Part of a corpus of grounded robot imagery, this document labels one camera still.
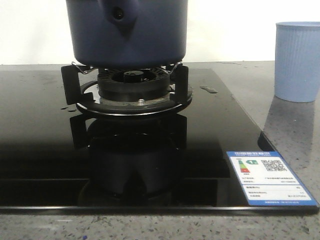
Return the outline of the light blue ribbed cup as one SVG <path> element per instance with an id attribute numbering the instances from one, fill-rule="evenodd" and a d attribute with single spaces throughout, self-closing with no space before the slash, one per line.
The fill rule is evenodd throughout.
<path id="1" fill-rule="evenodd" d="M 276 23 L 274 95 L 279 99 L 309 103 L 320 89 L 320 23 Z"/>

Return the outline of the right burner with pot support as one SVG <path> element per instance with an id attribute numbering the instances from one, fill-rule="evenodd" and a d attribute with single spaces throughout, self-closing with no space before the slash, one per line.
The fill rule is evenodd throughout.
<path id="1" fill-rule="evenodd" d="M 182 62 L 140 69 L 98 68 L 97 79 L 80 83 L 95 68 L 61 67 L 66 103 L 95 116 L 150 116 L 179 112 L 192 101 L 189 69 Z"/>

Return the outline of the dark blue cooking pot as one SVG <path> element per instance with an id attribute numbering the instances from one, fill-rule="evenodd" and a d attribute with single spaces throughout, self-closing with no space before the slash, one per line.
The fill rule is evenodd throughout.
<path id="1" fill-rule="evenodd" d="M 186 0 L 68 0 L 75 59 L 107 69 L 152 68 L 186 54 Z"/>

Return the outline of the black glass gas stove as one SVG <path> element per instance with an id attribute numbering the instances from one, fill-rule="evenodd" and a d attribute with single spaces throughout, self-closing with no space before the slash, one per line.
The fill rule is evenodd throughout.
<path id="1" fill-rule="evenodd" d="M 67 106 L 58 70 L 0 73 L 3 214 L 306 215 L 316 201 L 251 203 L 238 151 L 274 146 L 210 69 L 191 105 L 159 118 L 90 118 Z"/>

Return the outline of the blue energy label sticker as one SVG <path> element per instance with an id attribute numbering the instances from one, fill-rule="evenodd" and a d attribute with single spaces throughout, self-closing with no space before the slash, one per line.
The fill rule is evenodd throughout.
<path id="1" fill-rule="evenodd" d="M 318 206 L 277 151 L 228 151 L 250 206 Z"/>

